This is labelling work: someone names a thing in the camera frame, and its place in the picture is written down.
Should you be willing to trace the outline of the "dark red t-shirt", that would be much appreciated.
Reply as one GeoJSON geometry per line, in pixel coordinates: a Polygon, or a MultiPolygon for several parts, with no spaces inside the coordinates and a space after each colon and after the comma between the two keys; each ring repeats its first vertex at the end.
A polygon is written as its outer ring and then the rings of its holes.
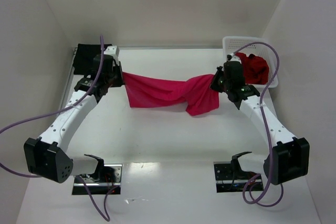
{"type": "Polygon", "coordinates": [[[265,59],[254,54],[248,56],[242,52],[238,52],[236,56],[241,60],[247,84],[267,84],[269,67],[265,59]]]}

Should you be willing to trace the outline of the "pink t-shirt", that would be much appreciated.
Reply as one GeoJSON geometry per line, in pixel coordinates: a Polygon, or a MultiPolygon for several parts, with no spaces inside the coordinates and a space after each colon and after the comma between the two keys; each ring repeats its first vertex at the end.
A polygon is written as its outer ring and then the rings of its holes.
{"type": "Polygon", "coordinates": [[[132,108],[161,108],[186,103],[186,112],[197,116],[219,108],[219,94],[210,88],[212,74],[173,81],[123,74],[132,108]]]}

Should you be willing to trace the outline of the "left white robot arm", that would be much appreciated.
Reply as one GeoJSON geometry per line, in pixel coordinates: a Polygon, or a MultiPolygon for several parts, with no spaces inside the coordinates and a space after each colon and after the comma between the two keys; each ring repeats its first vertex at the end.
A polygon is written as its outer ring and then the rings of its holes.
{"type": "Polygon", "coordinates": [[[61,112],[37,139],[29,138],[25,142],[24,153],[30,173],[57,183],[77,175],[86,175],[94,181],[104,178],[102,158],[91,154],[70,158],[67,149],[81,123],[109,88],[124,85],[118,56],[118,49],[112,46],[102,57],[94,57],[88,74],[77,82],[66,111],[61,112]]]}

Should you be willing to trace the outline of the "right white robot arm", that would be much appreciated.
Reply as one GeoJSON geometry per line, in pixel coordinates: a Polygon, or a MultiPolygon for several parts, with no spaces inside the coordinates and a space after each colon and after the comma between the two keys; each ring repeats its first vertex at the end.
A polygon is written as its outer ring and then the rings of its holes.
{"type": "Polygon", "coordinates": [[[310,145],[298,138],[277,119],[261,100],[259,91],[246,84],[243,66],[238,61],[228,61],[217,67],[210,88],[226,93],[230,102],[256,127],[268,145],[267,155],[245,151],[232,156],[235,175],[243,172],[264,174],[273,185],[307,175],[310,145]]]}

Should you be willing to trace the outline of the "black folded t-shirt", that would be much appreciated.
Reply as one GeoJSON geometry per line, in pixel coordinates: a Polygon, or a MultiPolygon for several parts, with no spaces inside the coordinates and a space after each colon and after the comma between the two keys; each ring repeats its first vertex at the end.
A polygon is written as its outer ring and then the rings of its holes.
{"type": "Polygon", "coordinates": [[[76,55],[72,66],[74,67],[74,75],[88,76],[94,79],[94,75],[98,71],[99,63],[96,69],[93,69],[93,62],[96,56],[101,56],[101,45],[78,44],[76,55]]]}

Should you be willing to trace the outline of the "white plastic basket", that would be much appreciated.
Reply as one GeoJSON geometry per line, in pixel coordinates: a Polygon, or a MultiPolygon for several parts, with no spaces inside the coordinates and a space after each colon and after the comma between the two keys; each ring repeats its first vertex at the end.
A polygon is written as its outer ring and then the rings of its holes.
{"type": "MultiPolygon", "coordinates": [[[[278,85],[277,71],[278,62],[274,50],[265,39],[257,37],[239,37],[239,36],[226,36],[223,38],[223,56],[224,62],[238,61],[241,63],[236,54],[242,52],[246,55],[254,54],[266,60],[269,67],[268,82],[270,88],[275,88],[278,85]]],[[[263,89],[267,84],[252,84],[258,89],[263,89]]]]}

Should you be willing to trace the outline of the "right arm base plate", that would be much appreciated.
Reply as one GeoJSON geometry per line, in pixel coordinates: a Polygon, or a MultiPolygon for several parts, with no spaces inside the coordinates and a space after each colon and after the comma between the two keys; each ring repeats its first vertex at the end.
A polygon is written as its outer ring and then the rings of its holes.
{"type": "Polygon", "coordinates": [[[253,172],[234,175],[230,162],[215,162],[214,174],[217,193],[242,192],[248,180],[256,175],[253,172]]]}

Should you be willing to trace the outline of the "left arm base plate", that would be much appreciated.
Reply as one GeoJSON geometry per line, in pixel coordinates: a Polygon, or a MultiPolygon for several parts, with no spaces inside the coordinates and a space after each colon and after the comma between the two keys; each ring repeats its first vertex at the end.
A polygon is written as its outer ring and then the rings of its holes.
{"type": "Polygon", "coordinates": [[[92,195],[105,195],[110,190],[111,195],[119,195],[121,194],[122,169],[122,164],[105,164],[99,177],[82,174],[81,179],[74,179],[71,194],[74,196],[88,195],[82,182],[84,181],[92,195]]]}

